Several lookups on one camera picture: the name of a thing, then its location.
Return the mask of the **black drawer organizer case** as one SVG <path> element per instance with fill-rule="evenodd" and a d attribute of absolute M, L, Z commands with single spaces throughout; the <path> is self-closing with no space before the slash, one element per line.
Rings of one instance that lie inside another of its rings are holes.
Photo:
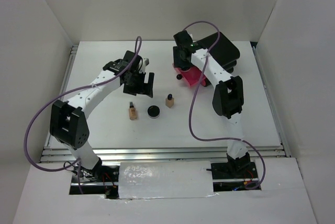
<path fill-rule="evenodd" d="M 214 33 L 197 42 L 205 48 L 209 48 L 216 39 L 217 33 Z M 219 41 L 210 50 L 210 54 L 228 73 L 233 72 L 234 67 L 237 65 L 237 60 L 240 58 L 239 49 L 222 32 L 220 32 Z M 202 81 L 202 86 L 204 87 L 210 84 L 207 78 Z"/>

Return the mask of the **pink drawer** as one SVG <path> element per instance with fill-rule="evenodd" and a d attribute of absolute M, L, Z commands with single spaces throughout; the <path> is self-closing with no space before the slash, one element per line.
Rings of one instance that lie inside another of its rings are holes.
<path fill-rule="evenodd" d="M 174 63 L 173 68 L 177 72 L 177 80 L 183 80 L 189 87 L 196 85 L 199 81 L 201 70 L 192 64 L 183 64 L 182 67 L 178 67 Z"/>

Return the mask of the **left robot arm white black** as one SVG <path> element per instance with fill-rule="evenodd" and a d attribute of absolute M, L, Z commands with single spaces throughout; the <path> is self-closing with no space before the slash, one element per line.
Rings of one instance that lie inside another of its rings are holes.
<path fill-rule="evenodd" d="M 129 95 L 153 97 L 154 73 L 146 73 L 149 59 L 126 51 L 122 59 L 108 62 L 88 88 L 66 101 L 56 100 L 51 108 L 50 134 L 81 161 L 90 181 L 101 180 L 108 171 L 88 142 L 87 124 L 92 111 L 113 91 L 123 88 Z"/>

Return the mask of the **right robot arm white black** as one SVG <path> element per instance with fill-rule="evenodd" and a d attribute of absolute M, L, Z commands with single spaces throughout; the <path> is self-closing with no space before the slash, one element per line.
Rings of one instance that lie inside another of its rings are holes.
<path fill-rule="evenodd" d="M 189 86 L 212 85 L 214 112 L 227 120 L 227 129 L 233 135 L 228 143 L 228 162 L 223 167 L 213 169 L 214 174 L 228 172 L 232 177 L 240 177 L 250 166 L 250 155 L 244 143 L 241 129 L 241 112 L 244 104 L 243 81 L 233 76 L 233 68 L 240 58 L 238 48 L 222 32 L 214 33 L 198 41 L 193 41 L 186 30 L 173 36 L 173 67 L 177 79 L 184 79 Z"/>

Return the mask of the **black lid powder jar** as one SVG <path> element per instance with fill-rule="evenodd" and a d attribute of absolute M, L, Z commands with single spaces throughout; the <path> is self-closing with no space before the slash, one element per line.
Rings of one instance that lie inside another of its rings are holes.
<path fill-rule="evenodd" d="M 147 109 L 147 114 L 150 118 L 158 118 L 160 115 L 160 108 L 157 105 L 151 105 Z"/>

